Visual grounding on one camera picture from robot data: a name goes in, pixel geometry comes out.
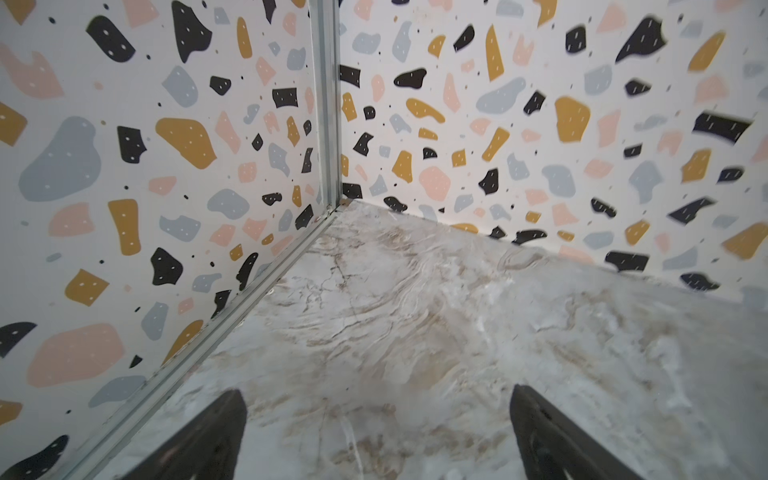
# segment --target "terrazzo patterned wall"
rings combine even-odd
[[[0,478],[50,477],[321,207],[305,0],[0,5]]]
[[[343,0],[344,193],[766,305],[760,0]]]

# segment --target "patterned wallpaper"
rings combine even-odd
[[[343,0],[344,193],[763,309],[760,0]]]
[[[0,5],[0,478],[60,467],[318,220],[312,62],[305,0]]]

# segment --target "marble floor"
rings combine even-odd
[[[742,306],[354,202],[98,478],[237,387],[238,480],[523,479],[515,383],[647,480],[765,478],[767,340]]]

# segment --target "gray shape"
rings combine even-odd
[[[662,270],[680,270],[683,268],[691,268],[696,266],[696,262],[699,260],[699,250],[696,247],[691,247],[685,250],[677,257],[667,258],[662,264]]]
[[[744,78],[754,78],[757,75],[763,73],[765,70],[766,66],[763,63],[752,61],[750,63],[744,64]]]
[[[287,208],[283,212],[283,216],[280,218],[280,222],[277,223],[277,229],[281,232],[286,232],[290,228],[290,221],[293,220],[293,212],[290,208]]]
[[[163,80],[163,87],[184,108],[191,107],[197,101],[197,87],[192,77],[182,67],[176,66]]]
[[[419,205],[419,210],[422,211],[422,215],[424,215],[424,218],[427,220],[431,220],[433,222],[437,221],[437,214],[435,213],[435,209],[430,207],[429,205]]]
[[[614,242],[613,232],[592,232],[582,240],[592,250],[605,248]]]
[[[168,316],[168,305],[155,302],[149,309],[147,315],[141,320],[141,329],[147,334],[150,340],[159,340],[163,336],[163,327],[165,326],[165,317]]]
[[[541,174],[549,180],[549,191],[558,197],[571,198],[576,194],[573,175],[564,165],[547,165]]]
[[[515,104],[518,94],[525,90],[525,79],[517,77],[478,99],[478,111],[484,114],[503,114]]]
[[[374,197],[377,195],[385,194],[387,192],[386,184],[384,183],[384,177],[379,175],[379,178],[373,182],[373,185],[368,189],[371,191],[371,195]]]
[[[587,95],[599,95],[611,86],[614,74],[610,65],[603,65],[584,74],[584,91]]]
[[[192,291],[208,293],[214,282],[221,278],[221,273],[209,273],[207,275],[198,275],[192,282]]]
[[[382,36],[378,33],[374,35],[368,35],[364,31],[361,31],[355,39],[352,41],[352,50],[363,55],[373,55],[379,48]]]
[[[306,48],[302,47],[300,50],[296,50],[295,48],[291,48],[288,52],[288,60],[286,62],[286,66],[288,67],[288,70],[301,70],[304,68],[306,61]]]
[[[276,144],[270,144],[270,167],[281,170],[286,177],[290,176],[290,168],[286,163],[286,151]]]
[[[656,164],[650,160],[639,164],[629,177],[629,184],[640,195],[640,205],[650,202],[654,197],[654,187],[663,181]]]
[[[180,215],[176,220],[170,220],[160,215],[160,230],[182,242],[191,242],[197,232],[200,231],[200,222],[184,215]]]
[[[259,104],[251,104],[251,105],[248,105],[248,107],[246,107],[246,112],[247,112],[248,114],[247,114],[245,117],[243,117],[243,122],[244,122],[246,125],[250,125],[250,124],[252,124],[252,123],[253,123],[253,120],[255,120],[255,119],[256,119],[256,114],[257,114],[257,113],[259,113],[259,109],[261,109],[261,107],[259,106]]]
[[[122,402],[139,390],[146,381],[147,377],[143,375],[119,376],[112,379],[88,400],[88,408],[92,409],[106,402]]]
[[[635,124],[634,130],[646,131],[646,130],[650,130],[651,128],[658,127],[659,125],[664,125],[666,123],[667,123],[666,117],[662,117],[661,115],[651,115],[650,117],[646,118],[644,122]]]
[[[31,202],[49,202],[90,187],[101,172],[96,128],[82,117],[62,121],[51,143],[24,169],[18,188]]]
[[[261,274],[264,273],[266,269],[270,268],[270,265],[272,265],[272,262],[265,263],[264,265],[259,265],[259,268],[256,269],[256,276],[254,277],[254,279],[261,276]]]
[[[509,216],[507,210],[501,204],[493,204],[488,208],[488,210],[491,212],[491,217],[493,217],[493,220],[498,220],[499,218],[512,220],[512,217]]]
[[[499,0],[496,5],[496,15],[500,17],[522,18],[523,13],[523,6],[512,0]]]
[[[466,207],[469,207],[472,205],[472,203],[475,201],[475,198],[472,196],[472,194],[466,194],[466,195],[459,195],[456,197],[456,203],[453,204],[453,211],[456,213],[464,210]]]
[[[742,305],[752,310],[762,310],[768,301],[768,292],[758,286],[742,286],[739,291],[744,297],[741,299]]]
[[[680,32],[680,36],[683,38],[699,38],[703,28],[704,22],[701,20],[693,20],[688,22],[688,25],[685,25],[683,31]]]
[[[400,31],[397,32],[395,41],[392,43],[392,55],[405,62],[408,58],[408,52],[411,49],[411,39],[408,36],[408,31],[411,28],[411,22],[403,22],[400,26]]]
[[[531,176],[531,172],[528,171],[525,162],[515,158],[515,154],[509,154],[507,166],[509,167],[509,176],[512,177],[512,180],[525,180]]]
[[[405,130],[408,133],[411,133],[411,126],[406,123],[405,120],[402,119],[400,114],[394,114],[392,117],[389,117],[389,123],[392,124],[392,128],[395,129],[395,133],[398,134],[401,131]]]
[[[733,222],[736,220],[739,220],[739,217],[736,215],[718,215],[714,220],[712,220],[712,227],[725,230],[733,225]]]
[[[227,13],[223,7],[214,7],[214,23],[216,25],[229,25],[230,18],[227,17]]]
[[[221,212],[230,220],[237,220],[248,213],[250,204],[248,200],[235,193],[234,190],[224,188],[217,191],[208,200],[208,210],[212,212]]]

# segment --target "wall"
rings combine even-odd
[[[348,196],[764,308],[765,2],[340,8]]]
[[[324,210],[308,7],[207,1],[0,6],[3,478],[71,458]]]

